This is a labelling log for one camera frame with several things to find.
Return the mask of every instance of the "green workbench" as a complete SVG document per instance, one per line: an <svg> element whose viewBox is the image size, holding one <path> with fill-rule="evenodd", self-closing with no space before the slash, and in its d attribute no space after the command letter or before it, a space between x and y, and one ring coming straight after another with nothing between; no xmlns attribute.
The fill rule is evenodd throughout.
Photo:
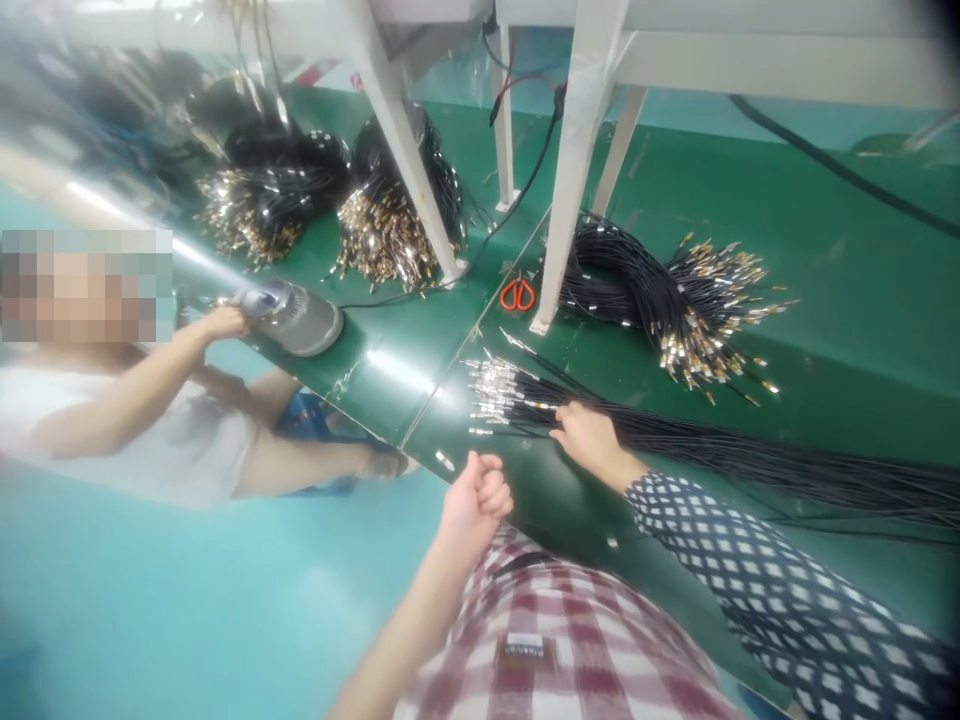
<svg viewBox="0 0 960 720"><path fill-rule="evenodd" d="M294 115L352 140L370 114L361 95L292 89ZM443 150L476 200L497 202L496 154L488 112L427 105ZM548 119L516 114L516 177L522 184L541 148ZM588 188L595 186L612 128L597 143ZM917 160L840 155L842 161L926 209L960 221L960 168ZM699 583L653 541L635 531L624 503L573 468L549 440L468 433L474 398L469 368L484 349L526 363L499 332L510 333L576 375L605 397L657 412L825 448L960 464L960 320L953 282L960 242L881 205L830 175L792 148L641 127L634 134L611 217L657 256L668 257L683 237L742 241L764 258L783 297L802 302L743 333L750 355L769 361L777 396L753 393L762 406L714 390L717 407L687 392L658 368L635 331L600 325L561 311L548 336L527 332L532 313L508 313L499 291L519 266L534 272L555 174L556 149L515 216L491 241L469 276L429 300L408 298L379 308L346 310L340 340L316 358L284 354L256 339L268 359L296 375L371 433L451 478L438 451L459 468L470 448L500 453L516 497L513 522L550 549L615 572L670 611L720 665L760 692L783 699L726 632L719 610ZM474 218L462 257L479 251L486 228ZM224 260L187 231L205 259L177 259L178 282L212 295L244 263ZM401 292L389 284L370 294L355 272L327 278L339 252L336 218L322 218L271 271L341 305L374 302ZM777 497L701 470L648 458L684 473L719 497L760 517L771 508L791 515L822 514L822 506ZM895 522L821 522L840 530L950 534ZM883 539L785 529L802 549L921 627L957 636L952 608L957 551Z"/></svg>

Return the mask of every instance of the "worker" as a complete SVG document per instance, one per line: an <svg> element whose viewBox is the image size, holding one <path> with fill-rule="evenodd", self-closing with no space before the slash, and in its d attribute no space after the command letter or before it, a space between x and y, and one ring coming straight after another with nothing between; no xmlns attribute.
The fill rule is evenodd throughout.
<svg viewBox="0 0 960 720"><path fill-rule="evenodd" d="M0 453L193 509L405 470L389 448L278 437L300 383L277 371L247 388L205 365L212 343L248 333L234 307L144 352L156 300L139 297L137 275L108 271L115 264L104 253L4 255L4 339L32 349L0 368Z"/></svg>
<svg viewBox="0 0 960 720"><path fill-rule="evenodd" d="M952 651L769 525L647 467L608 417L571 403L557 419L551 436L713 593L808 718L948 717ZM503 473L470 452L406 597L328 720L742 718L666 612L501 524L513 508Z"/></svg>

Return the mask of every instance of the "patterned shirt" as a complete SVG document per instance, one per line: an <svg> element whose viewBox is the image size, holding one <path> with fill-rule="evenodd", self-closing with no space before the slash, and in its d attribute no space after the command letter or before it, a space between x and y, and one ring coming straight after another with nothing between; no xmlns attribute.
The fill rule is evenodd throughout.
<svg viewBox="0 0 960 720"><path fill-rule="evenodd" d="M650 472L627 492L652 535L709 588L732 632L811 718L940 717L951 651L775 529ZM621 580L504 525L464 590L447 646L397 706L408 720L742 718L712 666Z"/></svg>

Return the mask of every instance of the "orange scissors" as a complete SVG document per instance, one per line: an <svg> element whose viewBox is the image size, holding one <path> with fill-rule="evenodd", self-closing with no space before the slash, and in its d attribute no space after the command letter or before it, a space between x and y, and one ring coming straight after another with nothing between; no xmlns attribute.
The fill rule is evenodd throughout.
<svg viewBox="0 0 960 720"><path fill-rule="evenodd" d="M525 295L530 298L528 302L523 301ZM500 304L504 310L529 310L536 299L530 283L523 279L522 270L517 273L517 279L511 280L500 293Z"/></svg>

